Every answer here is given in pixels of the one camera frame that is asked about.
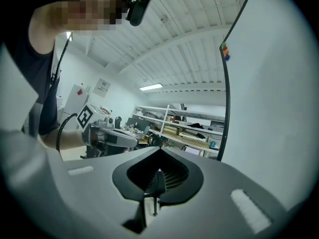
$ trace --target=ceiling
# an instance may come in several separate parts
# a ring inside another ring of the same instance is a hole
[[[99,35],[74,34],[71,45],[149,94],[225,91],[219,46],[244,0],[152,0],[142,24],[128,21]]]

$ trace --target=colorful magnets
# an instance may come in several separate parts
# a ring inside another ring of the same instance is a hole
[[[227,46],[226,46],[226,42],[223,42],[223,43],[221,44],[221,47],[223,48],[225,60],[228,61],[229,58],[230,58],[230,56],[229,56],[228,48],[227,48]]]

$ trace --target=metal shelf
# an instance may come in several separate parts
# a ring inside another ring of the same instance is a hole
[[[158,134],[159,136],[163,136],[163,137],[168,138],[170,140],[173,140],[173,141],[176,141],[176,142],[179,142],[179,143],[183,143],[183,144],[185,144],[187,146],[194,147],[194,148],[199,149],[199,150],[205,150],[205,151],[216,153],[216,154],[218,154],[218,152],[219,152],[218,150],[209,149],[209,148],[198,146],[196,144],[192,144],[192,143],[189,143],[189,142],[182,141],[182,140],[177,139],[177,138],[175,138],[175,137],[173,137],[171,135],[167,135],[167,134],[163,134],[163,133],[161,134],[159,131],[155,131],[155,130],[152,130],[152,129],[150,129],[150,131],[155,133],[155,134]]]
[[[167,111],[167,115],[178,115],[182,117],[189,117],[195,119],[202,119],[202,120],[211,120],[216,122],[225,122],[225,117],[215,116],[213,114],[208,113],[200,113],[200,112],[191,112],[191,111],[183,111],[177,109],[170,109],[170,108],[159,108],[159,107],[148,107],[148,106],[136,106],[136,109],[144,111],[144,112],[157,112],[165,114]]]
[[[178,127],[187,128],[187,129],[189,129],[189,130],[194,130],[194,131],[199,131],[199,132],[204,132],[204,133],[211,133],[211,134],[223,135],[223,132],[217,132],[217,131],[212,131],[212,130],[206,130],[206,129],[201,129],[201,128],[195,128],[195,127],[191,127],[191,126],[187,126],[187,125],[182,125],[182,124],[177,124],[177,123],[168,122],[168,121],[164,121],[164,123],[165,123],[165,124],[174,125],[174,126],[178,126]]]
[[[143,116],[143,115],[138,115],[138,114],[133,114],[133,115],[141,117],[141,118],[145,118],[145,119],[148,119],[148,120],[155,120],[155,121],[162,122],[162,123],[164,122],[163,120],[156,119],[156,118],[151,118],[151,117],[146,117],[146,116]]]
[[[168,109],[168,113],[173,113],[174,115],[202,119],[202,120],[211,120],[216,122],[225,122],[225,117],[215,116],[213,114],[208,113],[199,113],[199,112],[191,112],[191,111],[183,111],[177,109]]]

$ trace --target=shelf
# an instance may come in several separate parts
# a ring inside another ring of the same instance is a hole
[[[139,110],[143,110],[145,112],[157,112],[165,114],[167,108],[158,108],[158,107],[148,107],[148,106],[136,106],[136,108]],[[216,122],[225,122],[225,117],[215,116],[213,114],[208,113],[201,113],[201,112],[191,112],[191,111],[183,111],[183,110],[177,110],[177,109],[168,109],[167,115],[178,115],[178,116],[184,116],[189,118],[195,118],[195,119],[202,119],[202,120],[211,120]]]
[[[158,107],[148,107],[148,106],[136,106],[136,108],[139,110],[139,108],[143,111],[147,112],[157,112],[157,113],[166,113],[167,108],[158,108]]]
[[[196,140],[196,141],[202,141],[202,142],[206,142],[207,141],[206,138],[205,139],[201,139],[201,138],[198,138],[198,137],[195,137],[195,136],[184,134],[183,132],[179,133],[179,136],[188,138],[190,140]]]
[[[150,131],[151,132],[153,132],[153,133],[155,133],[155,134],[158,134],[159,136],[160,136],[160,132],[158,132],[158,131],[155,131],[155,130],[152,130],[152,129],[150,129]],[[205,147],[201,147],[201,146],[198,146],[198,145],[196,145],[196,144],[192,144],[192,143],[189,143],[189,142],[185,142],[185,141],[182,141],[182,140],[180,140],[180,139],[177,139],[177,138],[175,138],[175,137],[173,137],[173,136],[170,136],[170,135],[167,135],[167,134],[161,134],[163,137],[165,137],[165,138],[168,138],[168,139],[171,139],[171,140],[173,140],[173,141],[176,141],[176,142],[179,142],[179,143],[183,143],[183,144],[185,144],[185,145],[188,145],[188,146],[190,146],[190,147],[194,147],[194,148],[196,148],[196,149],[200,149],[200,150],[205,150],[205,151],[208,151],[208,152],[212,152],[212,153],[216,153],[216,154],[218,154],[218,150],[214,150],[214,149],[209,149],[209,148],[205,148]]]
[[[158,121],[158,122],[162,122],[162,123],[163,123],[163,120],[160,120],[160,119],[151,118],[151,117],[146,117],[146,116],[138,115],[138,114],[133,114],[133,115],[138,116],[138,117],[141,117],[141,118],[145,118],[145,119],[148,119],[148,120],[155,120],[155,121]]]
[[[177,109],[168,109],[168,112],[173,113],[174,115],[195,118],[195,119],[202,119],[202,120],[211,120],[216,122],[225,122],[225,117],[215,116],[213,114],[208,113],[200,113],[200,112],[191,112],[191,111],[183,111]]]
[[[160,135],[160,131],[156,131],[156,130],[153,130],[153,129],[149,129],[149,131],[152,132],[152,133]]]
[[[182,125],[182,124],[177,124],[177,123],[173,123],[173,122],[169,122],[169,121],[164,121],[164,122],[165,122],[165,124],[170,124],[170,125],[174,125],[174,126],[178,126],[178,127],[183,127],[183,128],[187,128],[189,130],[194,130],[194,131],[199,131],[199,132],[204,132],[204,133],[223,135],[223,132],[217,132],[217,131],[211,131],[211,130],[206,130],[206,129],[201,129],[201,128],[195,128],[195,127]]]

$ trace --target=ceiling light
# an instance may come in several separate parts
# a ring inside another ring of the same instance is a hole
[[[162,88],[162,87],[163,87],[162,84],[155,84],[155,85],[151,85],[151,86],[140,88],[140,90],[142,90],[142,91],[153,90],[153,89],[159,89],[159,88]]]
[[[72,34],[71,32],[66,32],[66,38],[69,39],[69,37],[70,37],[71,34]]]

